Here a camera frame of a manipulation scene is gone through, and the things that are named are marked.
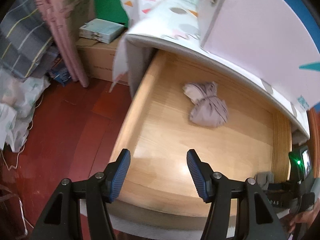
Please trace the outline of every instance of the white box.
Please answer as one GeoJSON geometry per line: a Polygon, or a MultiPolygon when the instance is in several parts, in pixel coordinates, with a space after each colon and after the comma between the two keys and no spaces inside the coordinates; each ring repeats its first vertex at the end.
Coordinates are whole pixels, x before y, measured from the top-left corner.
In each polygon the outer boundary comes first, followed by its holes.
{"type": "Polygon", "coordinates": [[[93,19],[79,28],[79,37],[109,44],[124,31],[124,26],[101,19],[93,19]]]}

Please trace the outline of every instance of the red wooden floor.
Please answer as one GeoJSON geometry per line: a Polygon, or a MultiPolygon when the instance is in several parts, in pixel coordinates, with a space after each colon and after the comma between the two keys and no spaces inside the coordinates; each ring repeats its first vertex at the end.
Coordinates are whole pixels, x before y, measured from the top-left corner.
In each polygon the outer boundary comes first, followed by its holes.
{"type": "MultiPolygon", "coordinates": [[[[66,87],[52,82],[36,109],[18,169],[8,171],[0,163],[1,183],[19,194],[32,225],[61,179],[87,179],[108,164],[131,103],[129,87],[117,84],[108,93],[110,85],[94,78],[89,88],[79,82],[66,87]]],[[[6,151],[4,156],[9,165],[15,165],[16,154],[6,151]]],[[[7,206],[22,226],[18,201],[12,199],[7,206]]]]}

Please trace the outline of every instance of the plaid blanket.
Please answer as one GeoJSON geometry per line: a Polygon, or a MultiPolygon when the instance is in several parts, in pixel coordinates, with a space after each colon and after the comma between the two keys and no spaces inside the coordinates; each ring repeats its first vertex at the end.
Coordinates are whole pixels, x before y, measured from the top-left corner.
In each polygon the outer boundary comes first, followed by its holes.
{"type": "Polygon", "coordinates": [[[50,52],[41,60],[52,41],[34,0],[16,0],[0,23],[0,66],[25,79],[39,65],[54,61],[50,52]]]}

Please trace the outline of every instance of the open drawer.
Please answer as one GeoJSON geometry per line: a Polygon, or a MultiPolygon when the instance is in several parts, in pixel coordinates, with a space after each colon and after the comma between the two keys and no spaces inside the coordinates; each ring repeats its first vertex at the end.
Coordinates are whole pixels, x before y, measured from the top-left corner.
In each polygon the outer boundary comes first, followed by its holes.
{"type": "MultiPolygon", "coordinates": [[[[206,217],[209,204],[199,198],[186,153],[195,149],[203,162],[229,179],[244,181],[260,171],[287,179],[291,150],[289,120],[264,96],[217,72],[215,66],[158,51],[134,97],[110,162],[122,148],[131,165],[119,199],[154,211],[206,217]],[[182,87],[188,82],[215,81],[224,99],[228,122],[219,128],[193,124],[194,107],[182,87]]],[[[236,201],[230,215],[236,214],[236,201]]]]}

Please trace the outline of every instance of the pink curtain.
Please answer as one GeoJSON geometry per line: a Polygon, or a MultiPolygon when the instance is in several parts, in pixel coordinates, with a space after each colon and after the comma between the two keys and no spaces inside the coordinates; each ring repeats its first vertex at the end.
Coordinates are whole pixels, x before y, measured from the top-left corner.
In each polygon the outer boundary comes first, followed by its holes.
{"type": "Polygon", "coordinates": [[[73,81],[83,87],[89,79],[81,64],[75,40],[79,27],[94,18],[93,0],[35,0],[62,55],[73,81]]]}

